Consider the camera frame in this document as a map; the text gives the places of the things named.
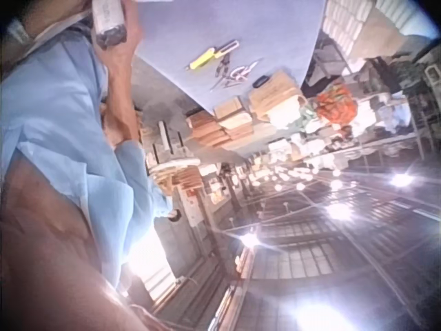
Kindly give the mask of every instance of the screwdriver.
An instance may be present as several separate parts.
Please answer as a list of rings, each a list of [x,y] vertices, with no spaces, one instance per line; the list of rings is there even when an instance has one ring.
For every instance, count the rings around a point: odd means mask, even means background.
[[[207,64],[212,59],[218,59],[225,54],[230,53],[232,50],[235,50],[239,47],[239,42],[237,40],[233,40],[227,45],[219,48],[218,50],[214,47],[208,48],[200,57],[191,62],[185,69],[186,70],[195,70],[197,68],[202,67]]]

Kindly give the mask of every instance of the ceiling light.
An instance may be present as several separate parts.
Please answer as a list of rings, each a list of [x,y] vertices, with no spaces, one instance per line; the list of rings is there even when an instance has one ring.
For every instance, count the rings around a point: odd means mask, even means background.
[[[257,236],[254,233],[247,233],[243,235],[240,240],[248,248],[253,248],[260,243],[259,239],[257,239]]]
[[[348,205],[343,203],[333,203],[328,205],[326,210],[333,219],[340,219],[341,221],[348,221],[351,219],[352,210]]]
[[[346,318],[327,305],[307,305],[296,311],[302,331],[356,331]]]
[[[343,187],[343,182],[340,179],[334,179],[331,182],[331,189],[333,191],[338,191],[339,189],[341,189]]]
[[[299,183],[296,186],[297,191],[303,191],[306,188],[306,185],[304,183]]]
[[[413,177],[408,174],[396,174],[391,180],[391,184],[397,188],[408,186],[413,181]]]

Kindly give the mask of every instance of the blue tablecloth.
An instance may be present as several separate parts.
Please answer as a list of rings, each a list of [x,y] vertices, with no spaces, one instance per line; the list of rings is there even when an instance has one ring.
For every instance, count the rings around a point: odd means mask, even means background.
[[[177,0],[140,3],[145,40],[137,55],[180,89],[213,112],[213,107],[235,95],[245,96],[263,74],[285,69],[299,85],[305,79],[325,0]],[[262,61],[248,82],[218,88],[214,76],[220,59],[196,71],[185,67],[210,47],[237,39],[231,69]]]

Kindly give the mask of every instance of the cardboard box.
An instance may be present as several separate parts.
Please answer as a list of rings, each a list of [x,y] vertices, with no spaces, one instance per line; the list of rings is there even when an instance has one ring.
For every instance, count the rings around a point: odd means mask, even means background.
[[[231,115],[238,110],[244,110],[242,103],[238,97],[234,97],[214,108],[214,116],[218,120]]]
[[[293,97],[298,97],[300,106],[307,102],[297,83],[283,71],[273,74],[267,83],[253,89],[248,97],[252,112],[263,121],[268,121],[267,113],[271,109]]]

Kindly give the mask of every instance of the person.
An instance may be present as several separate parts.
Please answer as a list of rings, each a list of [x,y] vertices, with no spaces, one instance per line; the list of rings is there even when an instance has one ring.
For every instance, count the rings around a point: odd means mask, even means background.
[[[1,85],[1,299],[8,330],[145,330],[115,292],[132,244],[171,197],[147,176],[131,100],[142,33],[104,51],[68,29]],[[99,106],[120,141],[111,146]]]

